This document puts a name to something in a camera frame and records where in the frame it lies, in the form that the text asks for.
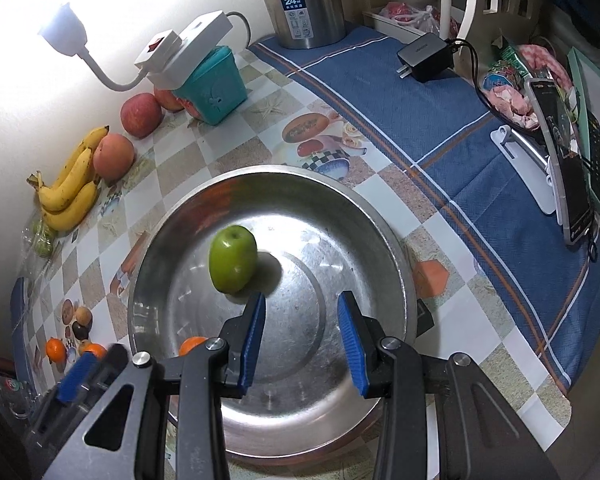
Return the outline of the dark plum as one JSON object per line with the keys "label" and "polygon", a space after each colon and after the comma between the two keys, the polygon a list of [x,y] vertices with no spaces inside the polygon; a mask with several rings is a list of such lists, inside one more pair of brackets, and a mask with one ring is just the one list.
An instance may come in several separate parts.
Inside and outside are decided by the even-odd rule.
{"label": "dark plum", "polygon": [[74,338],[76,338],[78,341],[87,340],[88,336],[90,336],[90,330],[86,326],[80,324],[78,321],[74,321],[71,324],[71,329]]}

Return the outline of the brown longan fruit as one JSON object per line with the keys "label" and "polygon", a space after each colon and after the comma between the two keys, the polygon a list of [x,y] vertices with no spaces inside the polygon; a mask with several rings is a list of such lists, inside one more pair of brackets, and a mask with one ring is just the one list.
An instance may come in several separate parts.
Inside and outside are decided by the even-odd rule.
{"label": "brown longan fruit", "polygon": [[81,326],[90,327],[93,323],[92,311],[87,307],[77,307],[74,311],[74,319]]}

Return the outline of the orange tangerine with stem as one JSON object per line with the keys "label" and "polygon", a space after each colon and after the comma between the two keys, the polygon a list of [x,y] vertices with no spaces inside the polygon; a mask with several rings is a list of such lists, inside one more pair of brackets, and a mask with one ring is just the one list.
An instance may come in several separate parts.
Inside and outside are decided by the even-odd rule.
{"label": "orange tangerine with stem", "polygon": [[201,336],[189,337],[189,338],[185,339],[182,342],[182,344],[180,345],[180,348],[178,349],[178,355],[186,356],[186,354],[189,351],[192,351],[193,348],[196,348],[196,347],[200,346],[201,344],[204,344],[206,341],[207,341],[206,337],[201,337]]}

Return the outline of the green apple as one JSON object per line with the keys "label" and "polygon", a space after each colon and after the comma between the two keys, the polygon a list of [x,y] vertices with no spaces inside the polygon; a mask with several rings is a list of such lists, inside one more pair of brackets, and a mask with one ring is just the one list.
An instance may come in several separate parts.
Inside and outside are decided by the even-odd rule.
{"label": "green apple", "polygon": [[258,246],[244,226],[228,226],[213,237],[209,250],[209,273],[222,294],[240,292],[256,273]]}

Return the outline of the yellow banana bunch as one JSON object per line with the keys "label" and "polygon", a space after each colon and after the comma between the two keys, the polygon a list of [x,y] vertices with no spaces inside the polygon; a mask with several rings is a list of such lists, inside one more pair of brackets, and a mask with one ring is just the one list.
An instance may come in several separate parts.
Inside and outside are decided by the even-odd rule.
{"label": "yellow banana bunch", "polygon": [[76,146],[52,185],[46,185],[37,171],[27,177],[40,204],[42,221],[54,231],[73,230],[90,211],[97,197],[98,177],[93,158],[108,126],[91,130]]}

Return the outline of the stainless steel bowl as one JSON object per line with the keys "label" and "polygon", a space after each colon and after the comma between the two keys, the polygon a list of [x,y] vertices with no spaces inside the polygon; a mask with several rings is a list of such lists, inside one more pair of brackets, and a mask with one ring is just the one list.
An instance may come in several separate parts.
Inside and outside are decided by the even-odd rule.
{"label": "stainless steel bowl", "polygon": [[[212,238],[254,236],[258,267],[234,296],[211,283]],[[238,460],[314,460],[373,425],[378,403],[354,388],[337,300],[354,293],[388,335],[413,341],[416,294],[400,239],[415,217],[378,177],[348,188],[310,170],[262,165],[221,174],[170,206],[149,237],[130,291],[129,341],[158,360],[191,336],[216,336],[252,292],[265,296],[254,381],[223,404],[225,445]]]}

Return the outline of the peach coloured apple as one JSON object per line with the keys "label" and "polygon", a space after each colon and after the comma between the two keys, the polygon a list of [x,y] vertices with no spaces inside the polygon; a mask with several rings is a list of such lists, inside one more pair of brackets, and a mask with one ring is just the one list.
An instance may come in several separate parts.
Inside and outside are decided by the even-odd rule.
{"label": "peach coloured apple", "polygon": [[135,159],[133,144],[119,133],[109,133],[95,150],[93,164],[96,174],[106,182],[120,180]]}

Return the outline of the black smartphone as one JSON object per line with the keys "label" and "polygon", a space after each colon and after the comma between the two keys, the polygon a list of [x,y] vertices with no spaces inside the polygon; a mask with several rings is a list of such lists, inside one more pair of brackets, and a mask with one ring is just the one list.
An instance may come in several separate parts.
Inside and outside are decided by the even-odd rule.
{"label": "black smartphone", "polygon": [[567,245],[588,234],[594,219],[576,133],[566,106],[550,79],[530,79],[526,90],[531,99],[548,154],[556,214]]}

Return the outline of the blue striped cloth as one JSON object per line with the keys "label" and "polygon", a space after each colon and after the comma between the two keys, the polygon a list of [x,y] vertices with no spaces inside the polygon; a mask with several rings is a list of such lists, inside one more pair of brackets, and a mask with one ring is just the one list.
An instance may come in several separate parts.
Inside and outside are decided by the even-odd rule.
{"label": "blue striped cloth", "polygon": [[573,387],[600,336],[600,223],[569,246],[492,142],[500,124],[452,72],[398,74],[398,40],[350,26],[336,44],[251,51],[343,114],[440,212],[494,285],[560,388]]}

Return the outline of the white power strip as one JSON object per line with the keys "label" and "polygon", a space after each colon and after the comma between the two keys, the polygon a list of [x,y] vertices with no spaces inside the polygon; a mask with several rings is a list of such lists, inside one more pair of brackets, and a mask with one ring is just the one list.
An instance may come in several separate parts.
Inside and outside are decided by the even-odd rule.
{"label": "white power strip", "polygon": [[134,65],[158,89],[178,89],[231,29],[222,11],[199,15],[181,32],[168,29],[155,34]]}

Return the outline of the snack packets pile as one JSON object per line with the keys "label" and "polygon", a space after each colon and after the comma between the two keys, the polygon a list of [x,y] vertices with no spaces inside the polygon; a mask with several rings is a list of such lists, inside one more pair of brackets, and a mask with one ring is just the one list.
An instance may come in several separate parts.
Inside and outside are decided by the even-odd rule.
{"label": "snack packets pile", "polygon": [[479,89],[490,105],[518,128],[539,128],[531,99],[526,90],[530,79],[550,79],[557,84],[569,118],[578,118],[577,90],[567,70],[547,48],[537,44],[508,46],[500,53],[479,82]]}

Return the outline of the black power adapter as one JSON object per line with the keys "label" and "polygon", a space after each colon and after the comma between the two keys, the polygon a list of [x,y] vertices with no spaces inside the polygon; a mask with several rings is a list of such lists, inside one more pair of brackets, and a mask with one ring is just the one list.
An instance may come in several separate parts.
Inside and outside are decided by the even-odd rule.
{"label": "black power adapter", "polygon": [[401,62],[396,70],[399,77],[412,77],[422,84],[453,66],[452,44],[430,32],[411,41],[396,55]]}

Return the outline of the white storage tray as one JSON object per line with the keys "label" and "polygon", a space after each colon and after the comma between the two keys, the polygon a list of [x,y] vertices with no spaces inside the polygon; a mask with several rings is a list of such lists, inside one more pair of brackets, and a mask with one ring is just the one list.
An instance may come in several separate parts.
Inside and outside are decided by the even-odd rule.
{"label": "white storage tray", "polygon": [[402,44],[409,44],[424,34],[417,28],[400,24],[391,18],[385,18],[379,14],[377,9],[363,11],[362,15],[364,24],[367,27],[373,28],[385,36],[399,40]]}

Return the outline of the red plastic bag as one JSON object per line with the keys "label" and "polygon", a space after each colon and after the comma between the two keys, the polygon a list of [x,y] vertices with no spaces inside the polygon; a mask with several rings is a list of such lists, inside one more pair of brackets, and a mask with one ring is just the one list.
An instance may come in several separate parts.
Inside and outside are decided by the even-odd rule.
{"label": "red plastic bag", "polygon": [[418,8],[404,2],[389,2],[379,11],[379,14],[421,32],[440,34],[441,13],[435,6]]}

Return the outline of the stainless steel thermos jug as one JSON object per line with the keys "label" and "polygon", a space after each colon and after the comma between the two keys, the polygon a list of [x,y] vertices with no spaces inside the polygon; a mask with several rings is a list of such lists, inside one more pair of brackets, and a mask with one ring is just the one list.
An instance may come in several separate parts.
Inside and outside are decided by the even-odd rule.
{"label": "stainless steel thermos jug", "polygon": [[264,0],[278,43],[289,50],[336,44],[346,36],[341,0]]}

